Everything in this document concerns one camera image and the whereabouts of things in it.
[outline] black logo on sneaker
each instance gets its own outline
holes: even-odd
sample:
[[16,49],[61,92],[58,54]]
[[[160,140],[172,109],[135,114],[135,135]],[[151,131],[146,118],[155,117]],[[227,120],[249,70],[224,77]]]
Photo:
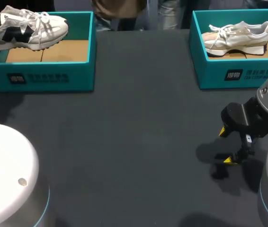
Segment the black logo on sneaker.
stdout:
[[230,80],[240,80],[240,77],[242,75],[243,70],[228,70],[224,80],[230,81]]
[[14,38],[16,42],[29,43],[30,37],[33,33],[34,31],[30,28],[30,26],[27,26],[24,33],[21,32],[20,27],[8,27],[2,40],[5,42],[11,42]]

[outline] cardboard insert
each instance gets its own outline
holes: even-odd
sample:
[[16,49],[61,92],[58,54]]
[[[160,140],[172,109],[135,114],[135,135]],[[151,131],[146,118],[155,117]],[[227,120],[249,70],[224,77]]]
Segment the cardboard insert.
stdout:
[[87,61],[88,50],[88,40],[62,40],[44,51],[11,49],[6,62]]

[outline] sneaker sole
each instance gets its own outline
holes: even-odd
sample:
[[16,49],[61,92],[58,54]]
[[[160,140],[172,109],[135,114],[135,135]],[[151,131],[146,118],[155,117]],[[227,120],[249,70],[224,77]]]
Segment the sneaker sole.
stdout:
[[47,49],[57,43],[59,43],[62,39],[64,39],[66,37],[68,33],[50,41],[47,43],[41,43],[41,44],[27,44],[27,43],[5,43],[5,44],[0,44],[0,51],[4,51],[4,50],[10,50],[10,49],[14,49],[14,48],[19,48],[19,47],[23,47],[23,48],[27,48],[30,49],[32,51],[40,51],[40,50],[44,50]]
[[207,48],[205,50],[210,55],[221,57],[221,56],[224,56],[229,51],[233,51],[233,50],[240,51],[243,53],[248,53],[248,54],[263,55],[265,53],[265,48],[266,48],[265,46],[236,46],[236,47],[232,47],[226,50],[211,50]]

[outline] shoelace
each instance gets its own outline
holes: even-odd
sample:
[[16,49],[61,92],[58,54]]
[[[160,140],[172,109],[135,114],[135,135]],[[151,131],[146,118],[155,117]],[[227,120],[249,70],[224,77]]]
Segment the shoelace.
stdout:
[[226,26],[223,26],[223,27],[214,27],[212,25],[209,25],[209,27],[210,27],[211,31],[217,32],[216,39],[215,39],[214,43],[212,44],[211,48],[215,45],[215,43],[217,42],[217,40],[220,37],[221,38],[224,38],[225,39],[225,43],[226,43],[227,42],[226,39],[227,39],[227,36],[228,35],[234,35],[234,34],[236,34],[235,32],[232,31],[232,25],[226,25]]
[[30,10],[27,9],[22,9],[21,10],[22,16],[25,19],[25,21],[23,23],[28,23],[30,21],[32,22],[36,22],[35,25],[35,32],[37,32],[38,35],[38,45],[40,45],[40,41],[42,38],[42,23],[49,23],[50,18],[49,18],[49,14],[46,12],[42,12],[41,14],[39,13],[34,13]]

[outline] person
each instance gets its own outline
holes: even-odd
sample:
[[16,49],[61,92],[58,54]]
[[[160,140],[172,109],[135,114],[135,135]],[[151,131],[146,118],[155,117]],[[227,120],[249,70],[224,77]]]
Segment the person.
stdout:
[[33,12],[54,12],[54,0],[0,0],[0,12],[10,5],[17,9],[28,9]]
[[268,9],[268,0],[243,0],[244,9]]
[[[188,0],[159,0],[158,28],[180,29],[184,6]],[[110,31],[112,19],[119,18],[119,30],[133,30],[136,17],[149,4],[147,0],[92,0],[96,30]]]
[[110,31],[112,19],[121,19],[119,30],[133,30],[138,14],[146,7],[146,0],[92,0],[96,30]]
[[181,29],[182,18],[188,0],[160,0],[158,28],[160,30]]

